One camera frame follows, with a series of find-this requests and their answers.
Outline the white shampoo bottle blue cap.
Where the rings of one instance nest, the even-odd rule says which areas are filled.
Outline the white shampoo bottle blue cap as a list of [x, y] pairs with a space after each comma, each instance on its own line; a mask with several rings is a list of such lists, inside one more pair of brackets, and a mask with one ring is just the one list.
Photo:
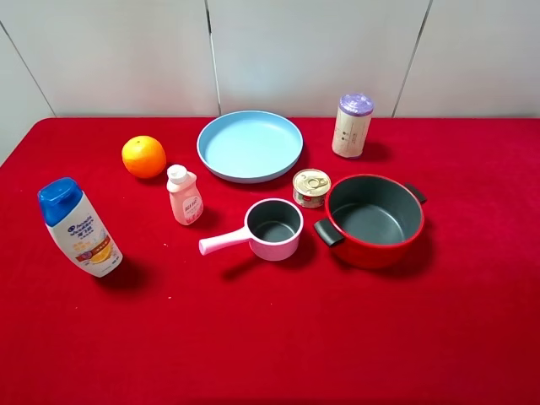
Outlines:
[[90, 200], [71, 177], [38, 191], [46, 228], [62, 253], [78, 268], [102, 278], [122, 262], [123, 255]]

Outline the small tin can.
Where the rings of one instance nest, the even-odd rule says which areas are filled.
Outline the small tin can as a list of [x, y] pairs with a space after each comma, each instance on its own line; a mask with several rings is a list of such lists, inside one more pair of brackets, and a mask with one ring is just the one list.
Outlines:
[[324, 205], [331, 186], [331, 179], [325, 172], [301, 170], [293, 178], [293, 199], [303, 208], [319, 208]]

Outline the light blue plate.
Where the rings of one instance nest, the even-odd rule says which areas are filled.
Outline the light blue plate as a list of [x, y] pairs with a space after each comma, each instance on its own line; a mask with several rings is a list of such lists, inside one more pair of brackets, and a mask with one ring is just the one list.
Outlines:
[[239, 184], [274, 180], [302, 153], [304, 139], [287, 118], [267, 111], [222, 115], [199, 133], [197, 153], [217, 177]]

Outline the small pink bottle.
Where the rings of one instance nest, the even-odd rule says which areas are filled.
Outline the small pink bottle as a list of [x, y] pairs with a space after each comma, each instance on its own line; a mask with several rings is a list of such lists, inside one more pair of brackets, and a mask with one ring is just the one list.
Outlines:
[[166, 188], [175, 220], [182, 225], [193, 224], [203, 213], [203, 200], [196, 184], [197, 176], [183, 165], [171, 165], [166, 173]]

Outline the purple bag roll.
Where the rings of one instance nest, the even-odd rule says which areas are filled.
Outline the purple bag roll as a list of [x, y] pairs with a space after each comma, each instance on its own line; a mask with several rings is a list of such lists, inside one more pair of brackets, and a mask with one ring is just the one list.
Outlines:
[[332, 138], [335, 154], [352, 159], [363, 153], [373, 110], [373, 100], [366, 94], [345, 94], [340, 98]]

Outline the orange fruit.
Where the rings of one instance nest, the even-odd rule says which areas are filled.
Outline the orange fruit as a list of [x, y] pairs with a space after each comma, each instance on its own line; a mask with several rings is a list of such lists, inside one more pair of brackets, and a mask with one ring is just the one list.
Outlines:
[[129, 139], [121, 149], [121, 159], [127, 171], [139, 179], [158, 176], [167, 163], [162, 144], [150, 136]]

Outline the red tablecloth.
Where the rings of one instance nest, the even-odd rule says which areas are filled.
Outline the red tablecloth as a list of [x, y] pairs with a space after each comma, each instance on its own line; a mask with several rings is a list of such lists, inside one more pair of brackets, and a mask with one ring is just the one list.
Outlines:
[[[539, 122], [376, 119], [360, 159], [331, 150], [333, 119], [299, 118], [299, 168], [415, 185], [424, 232], [387, 270], [339, 262], [305, 210], [298, 251], [203, 256], [289, 175], [235, 185], [197, 156], [203, 118], [49, 118], [1, 167], [4, 404], [536, 404], [539, 401]], [[167, 163], [139, 179], [136, 136]], [[177, 222], [167, 169], [197, 176], [202, 215]], [[84, 191], [123, 255], [97, 278], [49, 234], [38, 191]]]

